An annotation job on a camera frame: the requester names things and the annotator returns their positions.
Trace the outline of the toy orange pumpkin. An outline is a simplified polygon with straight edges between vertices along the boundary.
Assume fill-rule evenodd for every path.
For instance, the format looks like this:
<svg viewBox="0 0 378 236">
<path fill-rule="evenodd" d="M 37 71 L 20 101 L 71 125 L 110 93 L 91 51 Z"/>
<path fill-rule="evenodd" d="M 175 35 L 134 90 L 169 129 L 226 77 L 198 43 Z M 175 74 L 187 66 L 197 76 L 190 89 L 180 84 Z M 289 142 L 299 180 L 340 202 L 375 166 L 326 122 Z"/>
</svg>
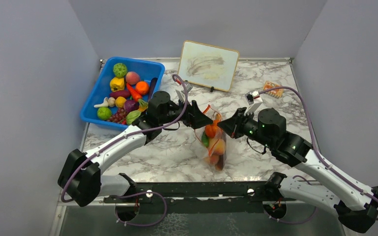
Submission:
<svg viewBox="0 0 378 236">
<path fill-rule="evenodd" d="M 217 138 L 222 135 L 222 130 L 218 127 L 219 119 L 213 121 L 212 124 L 205 126 L 205 134 L 208 138 Z"/>
</svg>

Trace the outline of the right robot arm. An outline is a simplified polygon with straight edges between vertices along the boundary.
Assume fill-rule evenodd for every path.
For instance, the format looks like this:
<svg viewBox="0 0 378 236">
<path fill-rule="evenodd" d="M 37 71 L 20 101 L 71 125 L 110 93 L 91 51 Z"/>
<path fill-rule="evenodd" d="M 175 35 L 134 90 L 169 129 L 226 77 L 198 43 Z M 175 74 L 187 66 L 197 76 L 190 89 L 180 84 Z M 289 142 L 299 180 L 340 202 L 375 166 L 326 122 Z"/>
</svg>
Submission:
<svg viewBox="0 0 378 236">
<path fill-rule="evenodd" d="M 264 145 L 278 161 L 296 168 L 317 180 L 321 187 L 300 183 L 285 174 L 274 172 L 264 187 L 270 200 L 296 199 L 337 216 L 350 230 L 366 233 L 378 217 L 378 186 L 370 187 L 335 170 L 326 158 L 318 157 L 312 144 L 286 129 L 286 119 L 275 109 L 246 115 L 246 108 L 218 122 L 231 138 L 243 136 Z"/>
</svg>

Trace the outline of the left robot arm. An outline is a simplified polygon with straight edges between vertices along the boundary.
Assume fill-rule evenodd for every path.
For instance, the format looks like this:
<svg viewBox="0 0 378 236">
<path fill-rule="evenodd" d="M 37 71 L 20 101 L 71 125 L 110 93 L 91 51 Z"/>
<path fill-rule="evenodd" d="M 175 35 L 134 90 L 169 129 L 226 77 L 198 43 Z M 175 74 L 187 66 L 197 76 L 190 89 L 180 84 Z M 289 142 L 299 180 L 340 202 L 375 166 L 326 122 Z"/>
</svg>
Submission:
<svg viewBox="0 0 378 236">
<path fill-rule="evenodd" d="M 103 173 L 129 152 L 152 141 L 168 124 L 179 121 L 193 129 L 213 123 L 198 108 L 196 101 L 188 103 L 186 97 L 180 97 L 175 104 L 169 93 L 155 92 L 145 114 L 119 135 L 86 152 L 75 149 L 69 153 L 58 179 L 62 188 L 61 201 L 68 201 L 65 195 L 81 207 L 102 196 L 118 196 L 123 202 L 131 201 L 135 195 L 135 182 L 125 174 L 104 176 Z"/>
</svg>

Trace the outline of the toy green starfruit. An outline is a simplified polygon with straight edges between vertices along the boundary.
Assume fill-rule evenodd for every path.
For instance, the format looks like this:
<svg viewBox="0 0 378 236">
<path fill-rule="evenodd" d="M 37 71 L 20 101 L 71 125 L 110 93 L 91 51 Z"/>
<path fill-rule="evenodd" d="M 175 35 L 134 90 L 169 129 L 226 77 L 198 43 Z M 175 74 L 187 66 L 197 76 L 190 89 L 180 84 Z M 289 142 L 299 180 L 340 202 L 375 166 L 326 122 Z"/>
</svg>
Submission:
<svg viewBox="0 0 378 236">
<path fill-rule="evenodd" d="M 208 148 L 209 147 L 209 138 L 208 136 L 206 135 L 205 132 L 202 133 L 201 135 L 201 141 L 202 141 L 202 144 L 204 147 Z"/>
</svg>

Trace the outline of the toy peach bottom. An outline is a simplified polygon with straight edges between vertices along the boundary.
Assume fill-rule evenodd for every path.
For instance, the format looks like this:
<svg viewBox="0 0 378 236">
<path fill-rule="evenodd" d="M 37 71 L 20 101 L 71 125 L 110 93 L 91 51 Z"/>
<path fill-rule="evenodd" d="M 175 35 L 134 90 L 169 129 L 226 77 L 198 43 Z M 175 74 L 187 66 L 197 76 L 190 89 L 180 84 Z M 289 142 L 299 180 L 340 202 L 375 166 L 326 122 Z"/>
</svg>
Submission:
<svg viewBox="0 0 378 236">
<path fill-rule="evenodd" d="M 226 142 L 224 139 L 210 139 L 209 140 L 209 147 L 208 147 L 209 154 L 216 154 L 216 155 L 224 155 L 226 152 Z"/>
</svg>

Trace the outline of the clear zip top bag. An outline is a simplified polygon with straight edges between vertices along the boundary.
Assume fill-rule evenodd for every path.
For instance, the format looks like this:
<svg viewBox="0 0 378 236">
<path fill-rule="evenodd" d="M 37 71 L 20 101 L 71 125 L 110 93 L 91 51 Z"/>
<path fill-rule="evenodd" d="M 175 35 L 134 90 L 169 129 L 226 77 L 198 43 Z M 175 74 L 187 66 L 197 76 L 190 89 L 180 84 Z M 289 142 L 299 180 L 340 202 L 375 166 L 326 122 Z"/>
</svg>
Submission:
<svg viewBox="0 0 378 236">
<path fill-rule="evenodd" d="M 199 159 L 220 172 L 224 169 L 226 161 L 226 134 L 218 127 L 222 116 L 212 103 L 203 110 L 203 114 L 213 123 L 194 130 L 196 143 L 193 150 Z"/>
</svg>

